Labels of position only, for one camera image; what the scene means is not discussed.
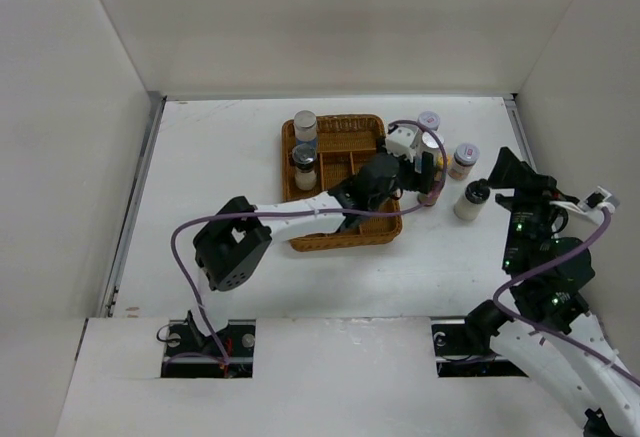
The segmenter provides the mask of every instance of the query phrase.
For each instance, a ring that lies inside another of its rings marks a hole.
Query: spice jar
[[[422,112],[418,116],[418,123],[423,125],[429,130],[433,130],[434,132],[438,130],[440,127],[440,116],[435,112],[431,112],[430,110],[426,112]],[[419,147],[420,142],[422,140],[422,129],[418,127],[418,131],[416,132],[416,140],[414,141],[414,147]]]
[[[434,131],[434,134],[436,134],[436,137],[438,137],[438,140],[444,147],[444,137],[442,137],[438,132],[435,132],[435,131]],[[413,165],[414,165],[415,171],[418,172],[419,174],[422,173],[422,153],[423,152],[428,152],[429,154],[433,155],[434,162],[437,162],[438,157],[442,155],[442,153],[440,152],[440,147],[438,147],[438,143],[436,142],[436,139],[434,139],[431,136],[431,134],[429,134],[428,132],[424,132],[422,134],[422,137],[420,138],[420,143],[416,148],[416,150],[417,152],[413,160]]]
[[[318,129],[316,114],[310,110],[301,110],[293,117],[293,129],[297,144],[309,144],[314,149],[318,146]]]
[[[449,176],[456,180],[464,180],[480,157],[480,150],[473,144],[460,144],[453,154],[453,164]]]
[[[449,165],[451,165],[451,157],[447,158],[447,166]],[[440,186],[440,183],[442,182],[442,180],[445,178],[445,175],[442,172],[443,167],[444,167],[444,160],[442,158],[442,154],[438,154],[438,157],[436,159],[437,170],[436,170],[436,175],[433,179],[433,189],[428,194],[423,194],[423,193],[418,194],[418,202],[420,202],[425,207],[433,207],[434,205],[436,205],[436,202],[438,201],[438,197],[440,197],[440,194],[442,193],[442,189],[444,189],[444,184],[442,184],[440,189],[436,190],[438,186]]]
[[[291,151],[296,166],[295,181],[300,190],[311,190],[316,186],[316,149],[310,144],[296,145]]]

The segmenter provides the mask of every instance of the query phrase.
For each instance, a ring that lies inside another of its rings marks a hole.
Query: wicker tray
[[[318,117],[318,183],[309,191],[298,189],[291,150],[296,144],[293,120],[282,126],[282,192],[285,202],[313,197],[358,172],[376,153],[376,139],[385,135],[384,124],[376,115],[330,115]],[[382,212],[400,209],[388,201]],[[316,234],[291,240],[300,252],[358,245],[386,244],[402,231],[400,217],[370,219],[356,229],[340,234]]]

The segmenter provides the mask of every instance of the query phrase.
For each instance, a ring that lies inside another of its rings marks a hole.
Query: screw
[[[242,336],[242,346],[245,349],[250,349],[254,345],[256,345],[256,338],[253,334],[244,334]]]
[[[180,334],[169,334],[167,337],[167,347],[174,348],[180,345]]]
[[[436,344],[436,347],[444,347],[447,345],[447,341],[445,340],[446,337],[447,334],[444,332],[436,332],[433,334],[433,342]]]

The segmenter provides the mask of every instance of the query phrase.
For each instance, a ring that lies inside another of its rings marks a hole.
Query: white panel
[[[0,321],[0,435],[51,437],[84,319]]]
[[[229,199],[253,204],[282,199],[281,127],[300,109],[318,115],[372,113],[384,121],[425,110],[442,118],[451,151],[471,139],[480,160],[470,179],[489,175],[501,146],[518,146],[497,97],[351,97],[170,102],[160,124],[115,314],[183,318],[193,295],[169,249],[186,220],[215,214]],[[253,277],[225,296],[232,318],[398,317],[463,315],[504,282],[500,270],[509,213],[491,202],[463,222],[453,205],[466,182],[448,179],[437,205],[403,217],[402,233],[382,246],[296,252],[272,244]],[[407,192],[402,208],[417,204]],[[191,243],[178,248],[190,271]]]
[[[103,0],[170,94],[517,91],[571,0]]]
[[[164,323],[89,323],[58,437],[581,433],[528,379],[439,379],[426,318],[259,320],[254,377],[238,380],[158,379]]]
[[[638,229],[640,0],[574,0],[518,103],[540,170],[569,193],[600,183],[621,199],[593,248],[585,296],[623,360],[640,372]],[[586,236],[592,229],[575,228]]]
[[[99,0],[0,0],[0,319],[85,317],[149,101]]]

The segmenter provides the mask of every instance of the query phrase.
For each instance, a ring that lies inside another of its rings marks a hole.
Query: rectangular opening
[[[253,376],[253,352],[256,345],[255,321],[230,321],[218,336],[230,357],[229,365],[214,358],[220,352],[210,340],[194,335],[186,321],[171,322],[164,335],[162,378],[172,379],[248,379]]]
[[[500,355],[482,355],[469,339],[463,319],[431,321],[438,377],[526,377]]]

